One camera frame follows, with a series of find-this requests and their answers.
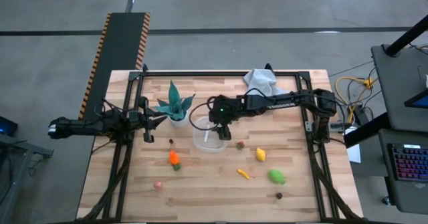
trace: white towel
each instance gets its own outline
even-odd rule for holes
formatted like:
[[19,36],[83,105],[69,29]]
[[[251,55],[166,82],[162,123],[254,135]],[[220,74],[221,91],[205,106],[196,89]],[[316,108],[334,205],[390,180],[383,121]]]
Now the white towel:
[[[275,86],[276,77],[271,70],[253,69],[243,77],[243,80],[248,85],[247,91],[252,88],[256,88],[266,96],[287,94],[288,92],[290,92]],[[248,94],[261,95],[257,90],[252,90]]]

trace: chair wheel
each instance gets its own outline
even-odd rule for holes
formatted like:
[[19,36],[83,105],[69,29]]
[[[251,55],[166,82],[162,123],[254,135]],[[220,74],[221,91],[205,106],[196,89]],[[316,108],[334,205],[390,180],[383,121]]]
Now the chair wheel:
[[384,199],[382,199],[383,204],[385,205],[391,205],[391,202],[389,200],[389,197],[385,197]]

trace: orange carrot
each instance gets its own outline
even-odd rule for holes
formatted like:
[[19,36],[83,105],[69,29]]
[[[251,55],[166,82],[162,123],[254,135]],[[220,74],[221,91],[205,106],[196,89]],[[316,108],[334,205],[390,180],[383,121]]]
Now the orange carrot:
[[169,162],[171,162],[172,165],[180,164],[180,158],[173,150],[169,151]]

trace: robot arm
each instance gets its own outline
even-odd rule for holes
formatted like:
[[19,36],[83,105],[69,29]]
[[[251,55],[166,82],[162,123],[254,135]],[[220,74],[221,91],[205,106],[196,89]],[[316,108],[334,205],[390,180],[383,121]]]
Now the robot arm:
[[138,100],[139,107],[143,109],[142,113],[136,110],[123,111],[106,100],[103,101],[111,109],[99,113],[98,120],[88,122],[60,117],[49,124],[49,136],[52,139],[67,138],[71,135],[109,136],[111,140],[117,140],[127,132],[144,128],[146,129],[144,141],[152,143],[154,138],[150,131],[156,129],[167,118],[164,116],[152,119],[152,117],[162,116],[163,113],[149,109],[148,100],[145,97],[140,97]]
[[334,94],[328,90],[300,90],[277,96],[244,95],[237,98],[226,96],[211,97],[208,102],[209,121],[218,125],[216,131],[221,140],[231,140],[228,124],[241,117],[253,117],[263,114],[267,110],[303,106],[311,111],[314,120],[313,140],[329,142],[328,121],[336,114],[336,100]]

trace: gray floor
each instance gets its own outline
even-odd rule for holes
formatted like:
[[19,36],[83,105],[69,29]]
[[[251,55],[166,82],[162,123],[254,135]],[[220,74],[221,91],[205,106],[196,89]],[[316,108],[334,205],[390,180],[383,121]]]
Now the gray floor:
[[[127,0],[0,0],[0,31],[101,29]],[[427,13],[428,0],[135,0],[152,13],[151,29],[222,27],[406,27]],[[144,62],[154,70],[259,68],[327,69],[329,74],[370,61],[370,46],[402,33],[288,33],[150,36]],[[17,223],[74,218],[88,164],[88,137],[50,140],[50,120],[75,118],[99,37],[0,37],[0,116],[19,123],[17,135],[55,149],[28,177],[14,214]],[[424,34],[414,43],[427,43]],[[372,64],[331,77],[365,78]],[[345,92],[346,86],[340,89]],[[351,88],[353,98],[360,90]],[[385,111],[381,94],[370,106]],[[375,221],[426,223],[380,200],[383,180],[355,176],[364,216]]]

